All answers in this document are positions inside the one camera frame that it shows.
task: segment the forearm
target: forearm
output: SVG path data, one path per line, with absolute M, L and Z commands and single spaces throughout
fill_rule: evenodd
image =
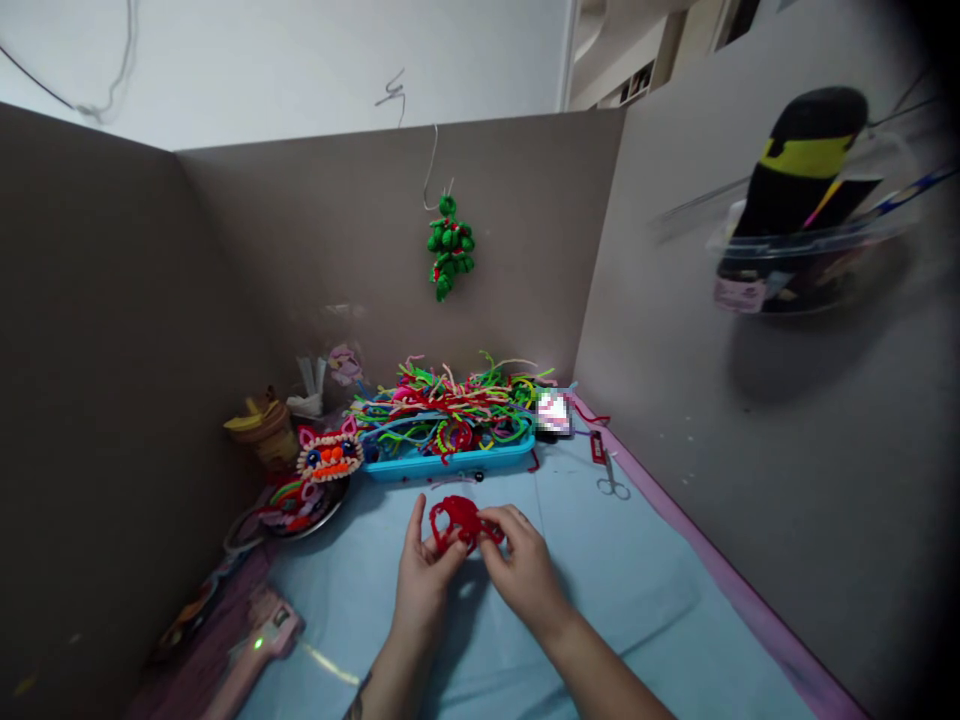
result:
M 673 717 L 573 608 L 562 625 L 535 635 L 586 720 Z
M 433 643 L 390 631 L 344 720 L 413 720 L 430 674 Z

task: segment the right hand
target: right hand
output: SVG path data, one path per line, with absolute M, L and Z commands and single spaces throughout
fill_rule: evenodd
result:
M 541 642 L 561 632 L 576 610 L 560 589 L 543 536 L 513 505 L 486 508 L 478 516 L 507 536 L 506 559 L 488 535 L 480 539 L 483 562 L 504 601 Z

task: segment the pink tool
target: pink tool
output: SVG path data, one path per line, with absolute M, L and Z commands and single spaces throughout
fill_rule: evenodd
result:
M 293 650 L 303 620 L 286 600 L 261 585 L 250 597 L 248 615 L 253 628 L 240 657 L 230 669 L 203 720 L 230 720 L 253 689 L 267 663 Z

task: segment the blue plastic tray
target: blue plastic tray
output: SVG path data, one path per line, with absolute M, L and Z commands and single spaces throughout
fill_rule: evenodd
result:
M 523 456 L 533 450 L 536 444 L 533 430 L 529 430 L 516 443 L 499 445 L 489 450 L 471 450 L 465 453 L 447 455 L 447 465 L 444 465 L 437 455 L 424 457 L 416 451 L 407 457 L 381 462 L 365 462 L 360 470 L 370 476 L 374 482 L 400 482 L 420 480 L 429 477 L 456 475 L 459 472 L 468 475 L 475 472 L 487 472 L 501 468 L 513 467 L 523 460 Z

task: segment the metal plate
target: metal plate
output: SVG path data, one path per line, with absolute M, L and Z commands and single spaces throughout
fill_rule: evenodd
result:
M 316 521 L 313 525 L 308 528 L 304 528 L 299 532 L 293 533 L 292 535 L 281 535 L 280 533 L 275 532 L 272 528 L 267 527 L 266 529 L 269 536 L 272 536 L 283 542 L 291 542 L 293 540 L 300 540 L 308 535 L 312 535 L 326 525 L 327 522 L 330 521 L 330 518 L 332 518 L 340 509 L 340 506 L 343 505 L 344 499 L 347 497 L 347 491 L 350 489 L 350 476 L 347 476 L 341 480 L 331 480 L 330 482 L 338 483 L 343 488 L 342 491 L 340 491 L 340 497 L 333 503 L 333 505 L 327 506 L 326 508 L 322 509 L 320 513 L 318 513 Z

